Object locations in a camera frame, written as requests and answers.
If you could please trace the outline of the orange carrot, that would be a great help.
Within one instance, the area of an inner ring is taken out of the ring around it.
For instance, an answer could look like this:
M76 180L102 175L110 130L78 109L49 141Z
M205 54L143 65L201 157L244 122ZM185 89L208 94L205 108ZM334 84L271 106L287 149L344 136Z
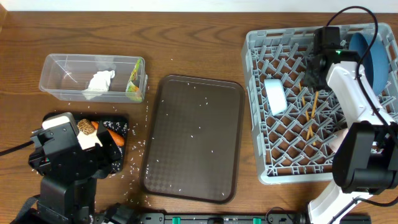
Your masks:
M94 126L95 129L98 129L98 122L92 121L91 124ZM110 133L113 141L116 143L117 146L124 146L125 140L122 136L120 136L119 134L115 133L110 129L108 129L108 132Z

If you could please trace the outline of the white rice pile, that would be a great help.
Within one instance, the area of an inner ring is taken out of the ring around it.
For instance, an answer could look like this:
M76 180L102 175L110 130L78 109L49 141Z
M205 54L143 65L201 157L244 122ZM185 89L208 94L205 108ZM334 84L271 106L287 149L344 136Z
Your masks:
M102 121L103 125L115 133L119 134L122 136L125 140L124 146L118 146L118 149L121 152L121 159L117 162L114 162L112 164L112 174L118 173L122 170L123 168L123 160L124 160L124 155L125 155L125 146L126 146L126 139L127 139L127 132L129 131L127 123L122 122L122 121ZM97 129L93 134L90 135L85 135L81 131L78 133L78 142L80 143L80 146L82 149L89 149L91 147L94 147L95 144L99 144L102 146L100 140L96 136Z

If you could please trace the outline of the brown food scrap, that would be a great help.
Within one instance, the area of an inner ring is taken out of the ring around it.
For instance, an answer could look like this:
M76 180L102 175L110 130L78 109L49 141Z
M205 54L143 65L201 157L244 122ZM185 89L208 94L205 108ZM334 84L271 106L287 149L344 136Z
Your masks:
M82 119L77 123L79 131L81 131L85 135L93 134L96 129L92 125L91 121L88 119Z

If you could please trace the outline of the yellow green snack wrapper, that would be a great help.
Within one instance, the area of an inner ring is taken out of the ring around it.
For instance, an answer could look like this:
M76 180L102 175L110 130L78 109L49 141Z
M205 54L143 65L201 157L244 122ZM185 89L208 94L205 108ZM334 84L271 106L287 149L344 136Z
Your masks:
M139 85L140 81L138 80L138 71L141 65L142 59L139 58L137 63L134 66L133 71L131 72L131 75L129 77L129 81L127 83L126 87L126 93L133 93L139 91Z

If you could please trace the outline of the white paper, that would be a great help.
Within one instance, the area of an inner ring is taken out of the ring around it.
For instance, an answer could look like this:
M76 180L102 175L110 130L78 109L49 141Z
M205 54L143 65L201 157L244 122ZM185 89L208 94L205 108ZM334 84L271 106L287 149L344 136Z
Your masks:
M109 90L111 80L115 77L115 71L100 71L93 75L90 80L88 88L83 90L82 93L87 100L94 97L101 96Z

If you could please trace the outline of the light blue rice bowl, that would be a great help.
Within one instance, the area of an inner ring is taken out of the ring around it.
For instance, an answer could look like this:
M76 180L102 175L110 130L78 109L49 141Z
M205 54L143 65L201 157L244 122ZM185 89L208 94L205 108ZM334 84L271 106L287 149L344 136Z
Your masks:
M279 79L266 79L264 87L272 115L284 112L287 109L287 101L282 82Z

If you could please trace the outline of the wooden chopstick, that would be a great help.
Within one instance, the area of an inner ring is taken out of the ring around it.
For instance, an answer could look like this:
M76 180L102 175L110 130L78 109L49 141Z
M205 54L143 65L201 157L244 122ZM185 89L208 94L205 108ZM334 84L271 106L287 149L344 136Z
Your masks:
M311 119L313 119L315 117L315 111L316 111L316 108L317 108L318 96L319 96L319 91L316 91L315 92L315 98L314 98L313 105L312 105L312 113L311 113L311 117L310 117ZM313 130L312 130L312 125L310 125L310 127L308 128L308 133L307 133L306 140L309 140L310 137L313 137L313 136L314 136L314 133L313 133Z
M318 96L319 96L319 92L316 91L316 92L315 92L314 104L313 104L313 108L312 108L312 115L315 114L315 109L316 109L316 105L317 105ZM303 104L303 107L305 107L306 101L305 101L304 96L302 96L302 104ZM310 117L309 117L309 115L308 115L308 111L307 111L307 110L305 111L305 117L306 117L307 121L310 120ZM312 126L310 126L310 127L308 128L306 140L309 140L310 137L314 137L314 133L313 133L313 130L312 130Z

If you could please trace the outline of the pink cup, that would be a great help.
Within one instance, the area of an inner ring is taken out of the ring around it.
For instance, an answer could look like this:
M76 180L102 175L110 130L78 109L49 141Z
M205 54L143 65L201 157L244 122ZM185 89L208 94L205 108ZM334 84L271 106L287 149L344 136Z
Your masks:
M333 133L334 137L330 142L329 142L329 147L333 152L337 152L341 143L343 142L345 136L348 133L348 128L341 129L335 133Z

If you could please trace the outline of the blue plate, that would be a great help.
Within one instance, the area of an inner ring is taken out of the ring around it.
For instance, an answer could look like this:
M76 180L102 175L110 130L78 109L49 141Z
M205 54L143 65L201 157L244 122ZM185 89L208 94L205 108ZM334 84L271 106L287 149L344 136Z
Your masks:
M357 51L359 56L362 57L372 39L373 35L357 32L351 37L349 49ZM365 56L363 66L365 68L366 78L374 94L376 96L380 95L387 84L389 61L382 41L378 38L373 43L370 52Z

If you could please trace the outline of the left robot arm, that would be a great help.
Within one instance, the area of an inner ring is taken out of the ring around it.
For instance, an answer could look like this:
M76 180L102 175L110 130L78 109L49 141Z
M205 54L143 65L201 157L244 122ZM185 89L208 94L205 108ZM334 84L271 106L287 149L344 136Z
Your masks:
M138 223L134 210L116 203L95 211L96 184L111 173L121 158L116 143L103 124L101 141L82 149L71 122L35 130L30 140L35 151L28 164L41 176L40 193L25 201L14 223Z

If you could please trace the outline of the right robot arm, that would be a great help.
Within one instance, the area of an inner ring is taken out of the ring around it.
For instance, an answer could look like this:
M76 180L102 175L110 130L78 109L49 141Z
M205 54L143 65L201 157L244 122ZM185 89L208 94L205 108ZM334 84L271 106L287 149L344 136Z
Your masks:
M359 202L397 187L397 123L366 78L363 56L341 44L339 27L314 32L304 83L336 96L347 128L330 143L332 181L307 205L307 223L339 223Z

